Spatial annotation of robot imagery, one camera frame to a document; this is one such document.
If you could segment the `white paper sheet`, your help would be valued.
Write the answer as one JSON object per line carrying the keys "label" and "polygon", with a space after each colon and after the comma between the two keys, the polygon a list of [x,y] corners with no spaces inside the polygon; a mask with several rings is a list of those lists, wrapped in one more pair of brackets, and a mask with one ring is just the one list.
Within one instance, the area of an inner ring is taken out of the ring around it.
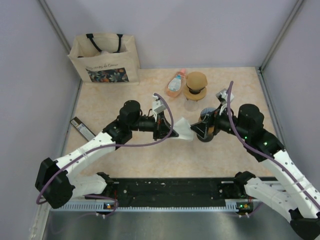
{"label": "white paper sheet", "polygon": [[191,130],[191,125],[188,120],[181,117],[174,125],[173,130],[178,134],[175,137],[178,140],[184,140],[191,142],[194,139],[194,132]]}

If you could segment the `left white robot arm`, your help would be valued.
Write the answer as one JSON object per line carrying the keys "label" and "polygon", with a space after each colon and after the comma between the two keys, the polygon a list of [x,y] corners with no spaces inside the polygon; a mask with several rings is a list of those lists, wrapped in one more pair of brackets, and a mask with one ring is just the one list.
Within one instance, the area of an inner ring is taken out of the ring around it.
{"label": "left white robot arm", "polygon": [[79,177],[79,173],[99,158],[121,147],[130,147],[128,141],[134,131],[152,133],[154,145],[167,138],[179,137],[173,123],[165,117],[164,111],[167,109],[168,105],[157,98],[151,109],[153,115],[148,116],[143,114],[138,101],[128,100],[119,110],[117,118],[89,142],[56,160],[43,160],[35,182],[39,192],[36,204],[49,203],[53,209],[58,209],[79,197],[100,195],[109,198],[114,187],[113,180],[107,174],[98,172]]}

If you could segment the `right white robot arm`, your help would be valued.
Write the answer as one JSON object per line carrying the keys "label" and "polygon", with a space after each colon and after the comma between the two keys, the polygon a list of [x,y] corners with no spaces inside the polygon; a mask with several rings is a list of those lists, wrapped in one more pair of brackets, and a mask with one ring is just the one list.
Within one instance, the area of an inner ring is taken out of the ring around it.
{"label": "right white robot arm", "polygon": [[246,196],[264,203],[290,224],[304,240],[320,236],[320,192],[297,168],[285,146],[264,128],[264,115],[254,104],[243,104],[238,114],[231,109],[233,95],[230,90],[220,91],[216,97],[218,108],[205,108],[199,121],[191,125],[198,139],[209,142],[223,131],[234,135],[246,151],[269,169],[284,188],[280,192],[264,183],[249,171],[234,177],[233,192],[239,198]]}

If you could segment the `brown paper coffee filter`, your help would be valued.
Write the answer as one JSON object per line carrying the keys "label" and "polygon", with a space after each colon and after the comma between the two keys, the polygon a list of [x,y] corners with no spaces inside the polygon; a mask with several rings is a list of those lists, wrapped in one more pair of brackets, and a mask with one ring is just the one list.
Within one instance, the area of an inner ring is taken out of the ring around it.
{"label": "brown paper coffee filter", "polygon": [[208,85],[208,80],[205,74],[202,72],[194,71],[190,72],[186,76],[186,85],[193,91],[201,91]]}

